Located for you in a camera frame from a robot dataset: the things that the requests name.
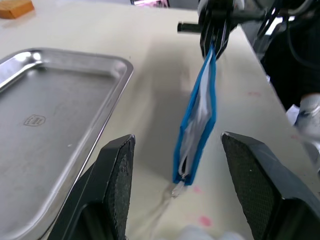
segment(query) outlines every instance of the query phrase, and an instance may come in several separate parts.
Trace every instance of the stainless steel tray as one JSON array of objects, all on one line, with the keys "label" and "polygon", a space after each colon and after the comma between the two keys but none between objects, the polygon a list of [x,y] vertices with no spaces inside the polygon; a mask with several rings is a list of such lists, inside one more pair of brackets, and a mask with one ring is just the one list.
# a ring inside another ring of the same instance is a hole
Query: stainless steel tray
[{"label": "stainless steel tray", "polygon": [[0,239],[36,240],[57,217],[133,66],[28,49],[0,61]]}]

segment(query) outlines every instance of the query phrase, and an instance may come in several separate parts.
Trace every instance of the white table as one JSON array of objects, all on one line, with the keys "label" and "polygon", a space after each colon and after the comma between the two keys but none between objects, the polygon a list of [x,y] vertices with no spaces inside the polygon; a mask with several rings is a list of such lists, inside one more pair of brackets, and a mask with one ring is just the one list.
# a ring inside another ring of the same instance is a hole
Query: white table
[{"label": "white table", "polygon": [[[77,2],[6,23],[0,31],[0,58],[21,49],[49,47],[117,55],[133,64],[134,74],[90,159],[92,164],[110,140],[135,134],[130,240],[149,240],[144,226],[155,216],[152,212],[171,182],[180,122],[203,64],[199,36],[178,34],[177,23],[197,20],[195,11]],[[220,141],[224,131],[264,142],[284,165],[295,162],[290,169],[320,192],[297,132],[241,28],[233,31],[217,62],[216,91],[217,122],[194,184],[169,205],[156,238],[173,240],[184,226],[201,226],[200,218],[208,217],[212,224],[205,229],[214,237],[235,231],[253,239]]]}]

